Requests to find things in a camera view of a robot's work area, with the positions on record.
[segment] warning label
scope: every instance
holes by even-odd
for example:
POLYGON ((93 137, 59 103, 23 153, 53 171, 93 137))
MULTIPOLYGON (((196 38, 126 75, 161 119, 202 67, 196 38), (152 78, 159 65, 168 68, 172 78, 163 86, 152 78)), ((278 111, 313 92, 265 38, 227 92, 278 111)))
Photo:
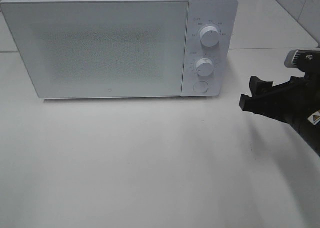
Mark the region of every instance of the warning label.
POLYGON ((320 122, 320 110, 312 114, 308 120, 315 126, 320 122))

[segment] round button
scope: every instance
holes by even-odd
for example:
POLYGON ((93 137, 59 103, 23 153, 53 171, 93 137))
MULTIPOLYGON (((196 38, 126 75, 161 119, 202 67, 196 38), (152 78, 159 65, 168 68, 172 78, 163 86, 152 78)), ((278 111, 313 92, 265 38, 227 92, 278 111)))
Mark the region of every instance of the round button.
POLYGON ((219 43, 220 31, 214 25, 206 26, 200 31, 200 39, 205 47, 214 47, 219 43))
POLYGON ((214 72, 214 63, 211 59, 202 58, 196 64, 196 72, 201 77, 208 77, 214 72))
POLYGON ((206 93, 209 89, 209 85, 207 82, 205 81, 199 81, 197 83, 195 83, 195 85, 193 86, 193 90, 197 93, 206 93))

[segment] control panel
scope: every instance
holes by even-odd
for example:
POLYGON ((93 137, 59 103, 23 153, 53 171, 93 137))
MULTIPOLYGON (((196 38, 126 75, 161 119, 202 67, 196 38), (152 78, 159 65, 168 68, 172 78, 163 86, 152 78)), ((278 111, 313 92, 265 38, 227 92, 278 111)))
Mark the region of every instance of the control panel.
POLYGON ((237 8, 237 0, 189 1, 181 96, 219 95, 237 8))

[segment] white knob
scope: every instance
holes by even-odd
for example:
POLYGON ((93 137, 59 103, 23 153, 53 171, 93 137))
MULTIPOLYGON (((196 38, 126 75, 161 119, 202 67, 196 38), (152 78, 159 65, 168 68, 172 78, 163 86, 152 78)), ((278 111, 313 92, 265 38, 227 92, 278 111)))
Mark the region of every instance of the white knob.
POLYGON ((219 43, 220 31, 213 25, 206 26, 200 31, 200 39, 205 47, 214 47, 219 43))
POLYGON ((196 72, 201 77, 208 77, 214 72, 214 63, 212 60, 207 58, 200 59, 196 65, 196 72))

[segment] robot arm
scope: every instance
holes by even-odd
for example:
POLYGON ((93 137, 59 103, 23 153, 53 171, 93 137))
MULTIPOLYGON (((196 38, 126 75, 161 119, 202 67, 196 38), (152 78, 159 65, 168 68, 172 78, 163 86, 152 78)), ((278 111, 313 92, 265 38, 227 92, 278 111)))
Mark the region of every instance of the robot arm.
POLYGON ((305 76, 277 86, 252 76, 252 97, 242 94, 240 107, 289 124, 320 156, 320 49, 293 50, 285 66, 298 68, 305 76))

